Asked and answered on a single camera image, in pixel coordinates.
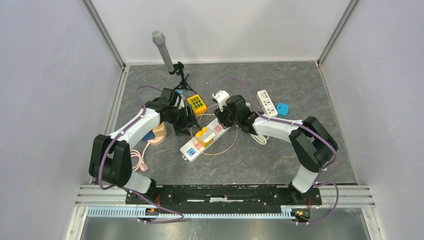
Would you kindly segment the white charger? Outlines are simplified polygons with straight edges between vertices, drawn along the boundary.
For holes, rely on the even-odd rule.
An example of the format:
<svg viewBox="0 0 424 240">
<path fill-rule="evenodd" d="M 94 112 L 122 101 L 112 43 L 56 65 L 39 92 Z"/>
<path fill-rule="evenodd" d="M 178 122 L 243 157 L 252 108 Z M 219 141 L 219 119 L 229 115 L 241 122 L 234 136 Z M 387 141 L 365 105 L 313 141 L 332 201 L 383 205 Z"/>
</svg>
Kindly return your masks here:
<svg viewBox="0 0 424 240">
<path fill-rule="evenodd" d="M 208 143 L 214 139 L 215 135 L 216 133 L 213 129 L 206 128 L 206 130 L 200 135 L 199 139 L 203 143 Z"/>
</svg>

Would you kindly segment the large white power strip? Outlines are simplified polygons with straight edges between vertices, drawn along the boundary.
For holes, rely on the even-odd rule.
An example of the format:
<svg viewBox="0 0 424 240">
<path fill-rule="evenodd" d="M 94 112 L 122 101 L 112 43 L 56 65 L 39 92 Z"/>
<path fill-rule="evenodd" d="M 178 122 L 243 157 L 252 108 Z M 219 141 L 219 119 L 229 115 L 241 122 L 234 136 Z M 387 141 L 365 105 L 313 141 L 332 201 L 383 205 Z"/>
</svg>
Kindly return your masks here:
<svg viewBox="0 0 424 240">
<path fill-rule="evenodd" d="M 222 126 L 218 119 L 215 118 L 196 134 L 193 134 L 192 138 L 179 149 L 182 159 L 193 162 L 201 155 L 217 156 L 225 153 L 233 146 L 233 143 L 226 150 L 219 153 L 206 153 L 206 150 L 217 142 L 229 129 L 230 127 Z"/>
</svg>

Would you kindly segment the blue plug adapter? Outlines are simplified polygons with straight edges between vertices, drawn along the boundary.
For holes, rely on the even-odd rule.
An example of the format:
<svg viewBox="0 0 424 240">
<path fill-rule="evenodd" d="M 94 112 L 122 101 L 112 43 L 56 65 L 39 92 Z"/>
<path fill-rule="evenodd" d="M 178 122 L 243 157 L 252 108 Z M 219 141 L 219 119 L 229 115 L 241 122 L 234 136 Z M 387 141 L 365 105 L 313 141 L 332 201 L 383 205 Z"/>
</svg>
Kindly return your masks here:
<svg viewBox="0 0 424 240">
<path fill-rule="evenodd" d="M 286 117 L 289 114 L 290 107 L 283 102 L 279 102 L 275 108 L 278 116 Z"/>
</svg>

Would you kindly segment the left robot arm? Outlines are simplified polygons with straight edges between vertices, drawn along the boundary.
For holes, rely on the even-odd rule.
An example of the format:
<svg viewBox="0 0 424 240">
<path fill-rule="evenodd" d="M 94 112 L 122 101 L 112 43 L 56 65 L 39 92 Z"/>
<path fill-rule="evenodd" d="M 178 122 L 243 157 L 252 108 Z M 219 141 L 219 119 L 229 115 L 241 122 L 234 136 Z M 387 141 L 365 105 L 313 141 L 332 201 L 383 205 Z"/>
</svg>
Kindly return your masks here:
<svg viewBox="0 0 424 240">
<path fill-rule="evenodd" d="M 185 100 L 156 98 L 143 105 L 139 113 L 123 127 L 94 138 L 88 173 L 98 180 L 102 190 L 119 187 L 138 192 L 145 204 L 153 203 L 157 190 L 153 179 L 133 170 L 131 151 L 150 131 L 162 123 L 173 125 L 177 134 L 188 134 L 199 127 L 194 110 Z"/>
</svg>

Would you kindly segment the yellow cube socket adapter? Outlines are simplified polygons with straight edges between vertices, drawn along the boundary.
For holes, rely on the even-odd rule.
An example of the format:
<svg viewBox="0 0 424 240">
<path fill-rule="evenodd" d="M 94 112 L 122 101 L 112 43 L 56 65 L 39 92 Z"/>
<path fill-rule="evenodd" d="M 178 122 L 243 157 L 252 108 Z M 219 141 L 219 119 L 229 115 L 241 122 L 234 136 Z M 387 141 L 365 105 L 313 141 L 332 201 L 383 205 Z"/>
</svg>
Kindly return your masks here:
<svg viewBox="0 0 424 240">
<path fill-rule="evenodd" d="M 216 136 L 216 132 L 208 127 L 203 127 L 200 131 L 195 134 L 197 142 L 203 147 L 206 148 L 209 146 Z"/>
</svg>

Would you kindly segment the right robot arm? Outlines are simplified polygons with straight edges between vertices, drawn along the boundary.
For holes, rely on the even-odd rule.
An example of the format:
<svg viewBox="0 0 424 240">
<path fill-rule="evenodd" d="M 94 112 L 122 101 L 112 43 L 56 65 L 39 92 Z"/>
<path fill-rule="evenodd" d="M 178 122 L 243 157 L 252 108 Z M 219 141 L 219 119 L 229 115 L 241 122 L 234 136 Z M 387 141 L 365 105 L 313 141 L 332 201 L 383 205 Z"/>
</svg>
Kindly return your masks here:
<svg viewBox="0 0 424 240">
<path fill-rule="evenodd" d="M 296 176 L 289 184 L 289 199 L 302 204 L 320 172 L 337 155 L 337 142 L 312 116 L 305 120 L 285 120 L 252 111 L 241 95 L 230 96 L 220 91 L 212 96 L 218 108 L 214 114 L 226 128 L 237 126 L 244 133 L 263 135 L 291 143 L 300 162 Z"/>
</svg>

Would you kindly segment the small white USB power strip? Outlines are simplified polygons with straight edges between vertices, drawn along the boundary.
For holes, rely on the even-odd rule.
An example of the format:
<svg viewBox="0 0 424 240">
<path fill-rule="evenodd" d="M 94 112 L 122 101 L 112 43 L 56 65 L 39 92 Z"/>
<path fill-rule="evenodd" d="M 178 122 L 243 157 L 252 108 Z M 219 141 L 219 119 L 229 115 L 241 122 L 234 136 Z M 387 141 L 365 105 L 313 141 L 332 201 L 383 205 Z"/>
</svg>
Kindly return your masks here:
<svg viewBox="0 0 424 240">
<path fill-rule="evenodd" d="M 270 117 L 276 117 L 278 115 L 277 109 L 266 90 L 258 91 L 256 97 L 260 103 L 261 109 L 266 115 Z"/>
</svg>

